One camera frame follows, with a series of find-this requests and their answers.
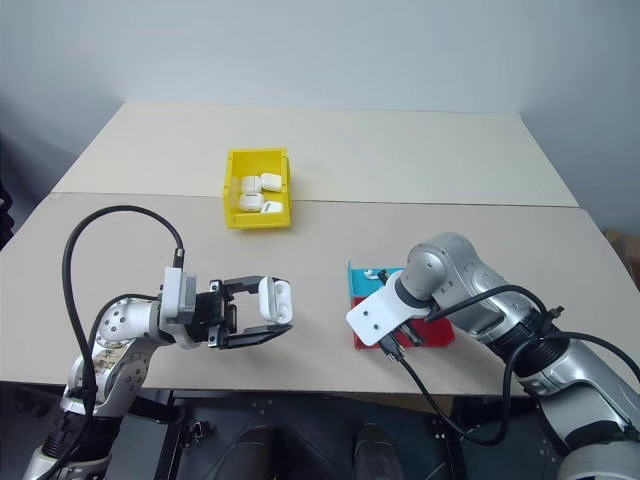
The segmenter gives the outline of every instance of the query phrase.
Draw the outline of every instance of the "tabletop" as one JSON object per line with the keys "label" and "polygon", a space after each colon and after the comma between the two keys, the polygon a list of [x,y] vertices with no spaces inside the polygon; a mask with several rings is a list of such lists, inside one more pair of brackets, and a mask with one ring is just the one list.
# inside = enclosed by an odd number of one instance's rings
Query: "tabletop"
{"label": "tabletop", "polygon": [[[560,328],[602,336],[640,359],[640,294],[579,208],[294,201],[290,229],[233,231],[219,198],[52,193],[0,252],[2,380],[64,382],[78,354],[61,294],[64,243],[84,216],[113,204],[141,205],[171,221],[185,242],[185,270],[198,275],[201,291],[209,280],[251,274],[285,278],[293,289],[290,332],[231,351],[160,348],[148,387],[416,392],[381,352],[354,350],[345,321],[347,263],[402,266],[413,245],[443,231],[467,236],[509,281],[566,307]],[[114,214],[88,228],[73,260],[85,329],[117,294],[156,294],[172,252],[167,232],[140,215]],[[240,327],[260,323],[255,298],[239,295],[238,305]],[[407,357],[434,393],[500,390],[501,361],[459,331],[448,347],[412,349]],[[611,365],[631,379],[619,362]]]}
{"label": "tabletop", "polygon": [[577,206],[514,113],[126,103],[55,192],[220,196],[232,148],[286,147],[296,200]]}

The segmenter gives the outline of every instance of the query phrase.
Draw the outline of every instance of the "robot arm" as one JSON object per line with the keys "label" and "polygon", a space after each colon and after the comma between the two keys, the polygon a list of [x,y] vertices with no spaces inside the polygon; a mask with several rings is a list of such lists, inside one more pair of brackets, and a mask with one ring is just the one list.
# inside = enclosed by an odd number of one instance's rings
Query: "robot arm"
{"label": "robot arm", "polygon": [[[445,233],[414,247],[405,270],[392,274],[383,288],[349,312],[347,321],[367,345],[393,341],[387,335],[408,319],[433,318],[439,310],[502,285],[507,285],[505,279],[480,260],[466,238]],[[447,316],[505,362],[528,339],[557,331],[544,312],[515,292]],[[515,373],[525,391],[539,399],[543,423],[561,454],[621,440],[620,451],[640,455],[640,444],[624,441],[640,425],[640,397],[582,342],[534,343],[523,350]]]}
{"label": "robot arm", "polygon": [[[195,280],[181,268],[167,268],[157,299],[123,298],[106,309],[99,319],[92,351],[97,394],[91,426],[55,478],[103,478],[122,418],[142,387],[158,347],[178,343],[194,348],[207,342],[212,348],[239,348],[264,343],[292,327],[288,323],[291,292],[285,281],[270,277],[215,280],[208,292],[196,294]],[[237,333],[236,306],[232,302],[234,294],[243,291],[258,293],[261,305],[275,305],[271,310],[261,308],[263,318],[273,325]],[[85,409],[76,392],[82,386],[83,366],[80,356],[69,373],[59,418],[45,444],[35,450],[25,480],[41,478],[82,428]]]}

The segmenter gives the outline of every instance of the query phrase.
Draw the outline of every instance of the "black cable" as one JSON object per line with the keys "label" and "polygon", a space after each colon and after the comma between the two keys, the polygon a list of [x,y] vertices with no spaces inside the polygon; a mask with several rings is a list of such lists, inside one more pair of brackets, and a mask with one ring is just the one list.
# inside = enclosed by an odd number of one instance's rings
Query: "black cable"
{"label": "black cable", "polygon": [[501,285],[500,287],[492,288],[490,290],[487,290],[486,292],[482,292],[482,293],[479,293],[478,295],[474,295],[473,297],[463,300],[460,303],[456,303],[455,305],[452,305],[449,308],[440,310],[439,312],[436,312],[434,315],[428,316],[427,322],[433,322],[440,318],[447,317],[452,313],[456,313],[462,310],[463,308],[470,307],[474,303],[481,302],[483,300],[486,300],[490,297],[493,297],[495,295],[498,295],[504,292],[517,292],[521,295],[524,295],[529,300],[531,300],[536,307],[538,307],[538,310],[542,315],[547,314],[547,307],[544,306],[544,303],[542,303],[542,300],[540,300],[536,295],[534,295],[533,292],[519,285]]}
{"label": "black cable", "polygon": [[93,343],[89,344],[87,342],[87,339],[84,335],[84,330],[82,329],[82,323],[80,322],[80,316],[78,315],[78,310],[76,309],[75,299],[73,297],[73,286],[71,283],[71,259],[76,242],[78,241],[78,238],[80,237],[80,234],[83,232],[83,230],[98,218],[114,212],[141,213],[160,222],[164,227],[167,228],[167,230],[169,230],[176,242],[176,250],[173,255],[173,266],[182,268],[184,264],[184,245],[178,231],[164,217],[143,207],[138,207],[135,205],[114,205],[111,207],[102,208],[84,218],[73,229],[73,231],[69,235],[69,238],[67,239],[67,244],[64,248],[64,255],[62,257],[62,291],[64,295],[65,305],[67,307],[67,314],[69,315],[69,321],[71,323],[71,327],[73,328],[73,333],[76,337],[76,341],[82,355],[83,373],[81,397],[85,411],[85,420],[82,424],[81,429],[78,431],[65,452],[60,456],[60,458],[56,460],[56,462],[51,466],[51,468],[49,468],[49,470],[47,470],[43,475],[40,476],[39,480],[48,480],[52,478],[53,475],[58,472],[58,470],[64,467],[71,455],[76,450],[82,436],[89,430],[91,421],[93,419],[93,408],[95,406],[97,393],[96,375],[93,365],[93,359],[91,357],[91,348],[93,348]]}
{"label": "black cable", "polygon": [[497,445],[502,440],[504,440],[504,438],[507,436],[507,433],[509,431],[509,426],[510,426],[510,422],[511,422],[511,418],[510,418],[510,413],[511,413],[511,376],[513,374],[513,370],[515,368],[515,365],[516,365],[516,362],[518,360],[518,357],[520,356],[520,354],[529,345],[533,344],[534,342],[541,342],[541,341],[545,341],[545,340],[554,340],[554,339],[582,340],[582,341],[594,343],[596,345],[599,345],[599,346],[609,350],[610,352],[612,352],[616,356],[618,356],[622,361],[624,361],[624,363],[631,369],[631,371],[633,371],[633,373],[636,376],[638,382],[640,383],[640,368],[633,361],[633,359],[629,355],[624,353],[621,349],[616,347],[615,345],[613,345],[613,344],[611,344],[611,343],[607,342],[606,340],[603,340],[603,339],[601,339],[599,337],[595,337],[593,335],[588,335],[586,333],[579,333],[579,332],[552,332],[552,333],[549,333],[549,334],[545,335],[544,337],[532,337],[532,338],[529,338],[529,339],[525,340],[524,342],[522,342],[511,353],[511,356],[509,357],[509,359],[507,360],[507,362],[505,364],[504,374],[503,374],[503,377],[502,377],[502,418],[501,418],[501,422],[500,422],[500,428],[498,429],[498,432],[496,433],[496,435],[494,437],[489,438],[489,439],[484,439],[484,438],[478,438],[478,437],[475,437],[473,435],[470,435],[462,427],[460,427],[453,420],[451,420],[451,418],[449,418],[449,416],[444,411],[442,411],[440,406],[433,399],[433,397],[431,396],[431,393],[429,393],[427,388],[424,386],[424,384],[422,383],[422,380],[420,380],[420,377],[418,376],[418,374],[411,367],[411,365],[409,365],[409,363],[404,359],[404,357],[400,356],[399,358],[397,358],[397,360],[405,368],[405,370],[407,370],[407,372],[409,373],[409,375],[411,376],[413,381],[416,383],[416,385],[418,386],[418,388],[422,392],[422,395],[429,402],[431,407],[436,411],[436,413],[440,416],[440,418],[442,418],[442,420],[447,425],[449,425],[449,427],[451,427],[458,434],[460,434],[463,438],[469,440],[470,442],[473,442],[473,443],[475,443],[477,445],[482,445],[482,446],[493,446],[493,445]]}

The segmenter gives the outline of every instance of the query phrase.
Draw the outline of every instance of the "yellow bin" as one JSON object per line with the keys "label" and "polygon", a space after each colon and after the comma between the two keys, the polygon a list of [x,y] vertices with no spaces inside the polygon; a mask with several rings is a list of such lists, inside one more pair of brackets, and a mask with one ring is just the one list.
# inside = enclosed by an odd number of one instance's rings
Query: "yellow bin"
{"label": "yellow bin", "polygon": [[[244,212],[238,207],[240,179],[250,175],[275,173],[282,177],[282,191],[262,194],[266,200],[281,202],[282,212]],[[256,148],[229,150],[227,174],[224,180],[224,216],[229,228],[273,228],[291,225],[291,194],[289,159],[286,148]]]}

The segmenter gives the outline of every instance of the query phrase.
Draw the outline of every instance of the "black shoe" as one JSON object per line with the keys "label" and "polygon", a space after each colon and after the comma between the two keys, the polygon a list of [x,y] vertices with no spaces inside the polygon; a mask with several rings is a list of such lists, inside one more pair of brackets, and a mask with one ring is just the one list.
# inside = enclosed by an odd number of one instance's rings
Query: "black shoe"
{"label": "black shoe", "polygon": [[393,444],[373,423],[364,425],[356,437],[353,465],[355,480],[404,480]]}
{"label": "black shoe", "polygon": [[215,480],[267,480],[280,469],[282,433],[271,427],[244,432],[229,448]]}

